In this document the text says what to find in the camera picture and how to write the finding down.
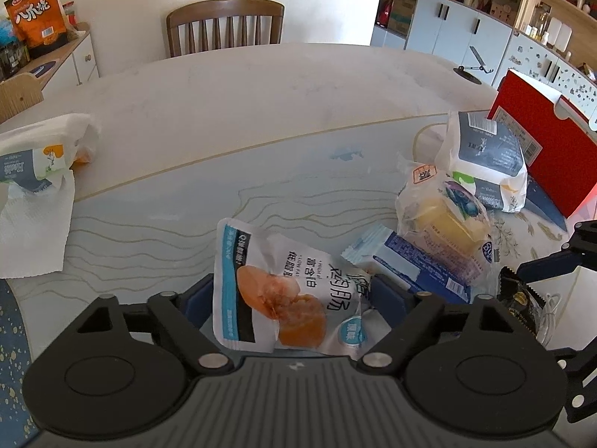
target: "brown chair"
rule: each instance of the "brown chair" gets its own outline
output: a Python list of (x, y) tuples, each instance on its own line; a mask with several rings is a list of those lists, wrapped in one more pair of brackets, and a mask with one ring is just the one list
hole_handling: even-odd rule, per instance
[(44, 95), (37, 78), (24, 73), (0, 83), (0, 132), (1, 124), (21, 111), (41, 103)]
[(241, 17), (241, 46), (247, 45), (247, 16), (256, 16), (255, 45), (261, 45), (261, 17), (271, 16), (272, 25), (269, 43), (280, 43), (282, 36), (282, 21), (284, 19), (284, 5), (271, 0), (207, 0), (191, 3), (178, 8), (166, 17), (168, 44), (170, 56), (182, 55), (178, 27), (187, 25), (187, 43), (189, 53), (195, 53), (195, 34), (193, 22), (199, 22), (201, 32), (199, 52), (210, 50), (207, 41), (207, 21), (213, 20), (214, 41), (213, 49), (222, 48), (220, 42), (219, 18), (226, 17), (226, 42), (228, 47), (234, 47), (234, 24), (232, 17)]

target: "cabinet handle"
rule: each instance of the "cabinet handle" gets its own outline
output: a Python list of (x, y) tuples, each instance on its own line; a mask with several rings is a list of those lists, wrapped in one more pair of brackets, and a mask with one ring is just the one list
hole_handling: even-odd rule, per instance
[(547, 66), (547, 70), (545, 71), (545, 75), (543, 77), (545, 77), (545, 79), (547, 79), (547, 76), (549, 75), (549, 70), (551, 69), (551, 65), (553, 64), (553, 62), (549, 61), (549, 65)]
[(553, 79), (551, 80), (551, 84), (553, 84), (554, 82), (556, 82), (556, 77), (559, 74), (559, 67), (556, 68), (556, 71), (553, 74)]

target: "sticker on cabinet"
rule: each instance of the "sticker on cabinet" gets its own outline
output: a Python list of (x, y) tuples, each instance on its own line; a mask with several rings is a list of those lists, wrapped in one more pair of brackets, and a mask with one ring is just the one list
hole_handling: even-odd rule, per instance
[(496, 115), (493, 117), (493, 121), (505, 124), (510, 131), (518, 138), (518, 142), (521, 144), (522, 154), (524, 161), (528, 166), (539, 156), (543, 147), (539, 142), (526, 131), (521, 124), (516, 121), (503, 107), (498, 106)]

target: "blue speckled fabric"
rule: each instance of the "blue speckled fabric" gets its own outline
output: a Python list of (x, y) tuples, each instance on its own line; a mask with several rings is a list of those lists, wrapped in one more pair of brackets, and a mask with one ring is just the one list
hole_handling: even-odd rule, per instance
[(13, 292), (0, 280), (0, 447), (20, 447), (36, 433), (23, 402), (23, 376), (31, 363), (29, 345)]

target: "paper towel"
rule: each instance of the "paper towel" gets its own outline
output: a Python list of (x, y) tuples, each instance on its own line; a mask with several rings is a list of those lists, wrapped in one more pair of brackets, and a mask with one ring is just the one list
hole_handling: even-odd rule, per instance
[(62, 271), (75, 200), (72, 170), (41, 192), (11, 183), (0, 212), (0, 277)]

